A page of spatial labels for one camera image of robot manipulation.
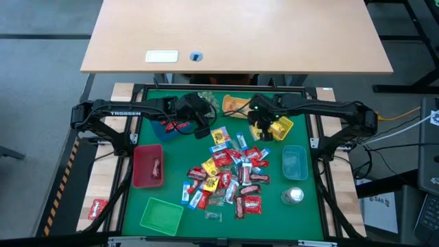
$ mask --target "metal can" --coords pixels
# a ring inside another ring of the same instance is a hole
[[[303,200],[303,191],[301,188],[292,187],[282,192],[281,200],[283,203],[291,205],[299,203]]]

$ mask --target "floor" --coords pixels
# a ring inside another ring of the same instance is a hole
[[[3,0],[0,33],[90,34],[101,4],[100,0]],[[439,27],[425,4],[412,1],[412,5],[432,43],[439,45]],[[379,34],[414,34],[402,6],[371,4],[368,9]],[[69,128],[71,107],[86,81],[80,65],[87,44],[87,40],[0,40],[0,145],[27,155],[24,161],[0,158],[0,239],[34,232]],[[305,86],[333,87],[338,100],[362,101],[386,117],[419,106],[422,95],[374,94],[371,85],[411,84],[424,76],[434,67],[427,50],[419,43],[387,42],[384,48],[394,68],[392,75],[313,75]],[[90,98],[109,99],[115,82],[151,83],[152,75],[98,75]],[[405,120],[381,123],[379,130]],[[417,141],[418,129],[413,128],[371,147]],[[382,153],[396,172],[417,166],[416,148]],[[367,159],[360,149],[350,158],[355,167]],[[372,177],[392,175],[378,157],[375,162]]]

